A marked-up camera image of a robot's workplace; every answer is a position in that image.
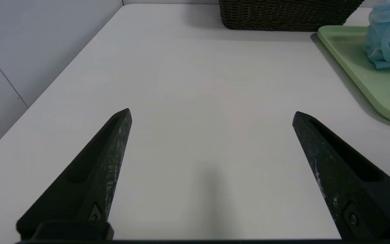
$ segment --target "white table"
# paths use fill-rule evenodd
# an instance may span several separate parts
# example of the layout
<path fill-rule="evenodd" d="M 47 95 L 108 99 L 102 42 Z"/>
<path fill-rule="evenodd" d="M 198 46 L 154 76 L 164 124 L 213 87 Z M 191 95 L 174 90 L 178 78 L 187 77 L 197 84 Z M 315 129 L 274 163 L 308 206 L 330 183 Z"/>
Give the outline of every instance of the white table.
<path fill-rule="evenodd" d="M 313 33 L 230 31 L 218 6 L 127 5 L 0 140 L 0 243 L 19 239 L 17 219 L 126 107 L 116 239 L 339 238 L 296 111 L 390 175 L 390 122 Z"/>

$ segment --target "green tray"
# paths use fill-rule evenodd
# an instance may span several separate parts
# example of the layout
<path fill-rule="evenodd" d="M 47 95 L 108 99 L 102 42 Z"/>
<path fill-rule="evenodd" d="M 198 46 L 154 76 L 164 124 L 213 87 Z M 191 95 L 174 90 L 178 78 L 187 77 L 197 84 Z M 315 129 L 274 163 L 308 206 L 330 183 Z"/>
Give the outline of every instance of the green tray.
<path fill-rule="evenodd" d="M 376 70 L 363 50 L 365 26 L 323 26 L 318 36 L 373 107 L 390 120 L 390 68 Z"/>

